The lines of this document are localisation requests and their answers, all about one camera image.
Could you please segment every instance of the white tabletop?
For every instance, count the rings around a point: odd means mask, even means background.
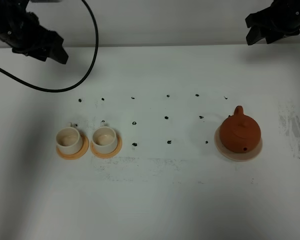
[[[68,87],[93,48],[67,52],[60,65],[0,49],[0,67]],[[237,105],[263,139],[243,163],[214,145]],[[102,120],[123,139],[116,157],[58,157],[59,129],[91,140]],[[0,239],[300,240],[300,44],[100,48],[66,93],[0,73]]]

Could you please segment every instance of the cup rim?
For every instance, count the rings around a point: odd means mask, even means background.
[[[95,135],[95,133],[96,133],[98,130],[100,130],[100,129],[110,129],[111,131],[114,132],[114,138],[113,138],[112,142],[110,142],[110,143],[107,144],[107,145],[99,145],[99,144],[95,143],[94,135]],[[113,143],[116,141],[116,138],[117,138],[117,133],[116,133],[116,131],[115,131],[112,127],[109,127],[109,126],[101,126],[101,127],[98,127],[98,128],[93,132],[93,134],[92,134],[92,142],[93,142],[93,144],[97,145],[98,147],[102,147],[102,148],[103,148],[103,147],[107,147],[107,146],[113,144]]]
[[[76,133],[78,134],[78,138],[77,138],[77,140],[75,141],[75,143],[73,143],[73,144],[71,144],[71,145],[69,145],[69,146],[62,146],[60,143],[58,143],[58,140],[57,140],[58,134],[59,134],[62,130],[65,130],[65,129],[73,129],[73,130],[76,131]],[[55,135],[55,142],[56,142],[57,146],[58,146],[58,147],[61,147],[61,148],[71,148],[71,147],[73,147],[74,145],[76,145],[76,144],[79,142],[79,140],[80,140],[80,132],[78,131],[78,129],[76,129],[76,128],[73,127],[73,126],[66,126],[66,127],[62,128],[62,129],[60,129],[60,131],[58,131],[58,132],[56,133],[56,135]]]

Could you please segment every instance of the brown clay teapot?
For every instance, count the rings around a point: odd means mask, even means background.
[[[234,114],[224,120],[219,133],[222,144],[234,153],[252,151],[261,139],[258,123],[253,118],[244,115],[242,106],[237,106]]]

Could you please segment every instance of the black cable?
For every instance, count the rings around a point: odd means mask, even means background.
[[[83,2],[83,4],[86,6],[86,8],[88,9],[90,15],[91,15],[91,18],[92,18],[92,21],[93,21],[93,25],[94,25],[94,30],[95,30],[95,49],[94,49],[94,55],[93,55],[93,59],[92,59],[92,63],[88,69],[88,71],[86,72],[86,74],[84,75],[84,77],[79,81],[77,82],[75,85],[72,85],[70,87],[67,87],[67,88],[62,88],[62,89],[47,89],[47,88],[43,88],[43,87],[38,87],[38,86],[35,86],[35,85],[32,85],[26,81],[23,81],[21,80],[20,78],[17,78],[16,76],[12,75],[11,73],[3,70],[2,68],[0,68],[0,73],[4,74],[4,75],[7,75],[9,78],[12,78],[13,80],[17,81],[18,83],[21,83],[29,88],[32,88],[32,89],[35,89],[35,90],[38,90],[38,91],[42,91],[42,92],[46,92],[46,93],[62,93],[62,92],[67,92],[67,91],[70,91],[76,87],[78,87],[80,84],[82,84],[86,79],[87,77],[89,76],[89,74],[91,73],[94,65],[95,65],[95,62],[96,62],[96,58],[97,58],[97,53],[98,53],[98,46],[99,46],[99,33],[98,33],[98,26],[97,26],[97,21],[95,19],[95,16],[94,16],[94,13],[92,12],[90,6],[88,5],[88,3],[86,2],[86,0],[81,0]]]

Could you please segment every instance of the ceramic cup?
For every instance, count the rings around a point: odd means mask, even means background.
[[[61,129],[56,134],[55,141],[60,152],[65,155],[79,152],[83,145],[79,131],[71,126]]]
[[[101,126],[92,135],[92,143],[98,153],[110,154],[118,146],[117,133],[102,122]]]

